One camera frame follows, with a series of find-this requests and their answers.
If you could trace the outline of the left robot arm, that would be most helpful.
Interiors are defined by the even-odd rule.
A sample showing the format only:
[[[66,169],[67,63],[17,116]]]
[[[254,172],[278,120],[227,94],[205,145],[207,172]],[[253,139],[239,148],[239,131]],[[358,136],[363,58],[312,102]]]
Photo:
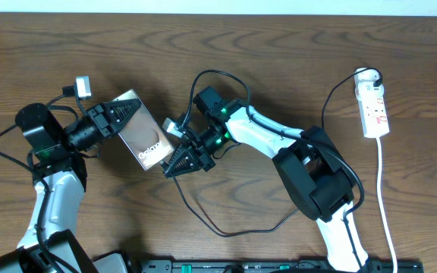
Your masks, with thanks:
[[[0,272],[139,272],[120,250],[91,259],[75,237],[77,213],[86,192],[86,151],[118,134],[140,108],[138,99],[100,103],[62,127],[56,105],[22,108],[15,125],[31,150],[22,164],[33,179],[36,203],[15,251],[0,256]]]

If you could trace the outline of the bronze Galaxy smartphone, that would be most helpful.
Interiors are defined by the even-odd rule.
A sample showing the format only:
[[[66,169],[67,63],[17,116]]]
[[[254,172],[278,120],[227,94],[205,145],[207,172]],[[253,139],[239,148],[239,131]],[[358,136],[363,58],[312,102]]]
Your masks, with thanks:
[[[114,102],[132,99],[136,99],[140,106],[119,136],[147,171],[172,154],[174,147],[133,89],[116,97]]]

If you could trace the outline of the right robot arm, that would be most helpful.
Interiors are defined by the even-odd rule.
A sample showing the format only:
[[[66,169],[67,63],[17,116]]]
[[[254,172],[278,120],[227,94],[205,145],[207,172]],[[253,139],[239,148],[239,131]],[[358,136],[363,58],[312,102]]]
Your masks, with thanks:
[[[186,115],[165,120],[164,130],[181,142],[162,163],[166,177],[210,170],[215,166],[213,154],[229,141],[248,145],[272,160],[297,210],[317,223],[330,266],[336,271],[366,271],[369,257],[353,220],[363,203],[354,200],[353,188],[363,185],[322,128],[284,126],[261,115],[248,100],[225,101],[211,86],[192,103],[208,127],[196,133],[188,127]]]

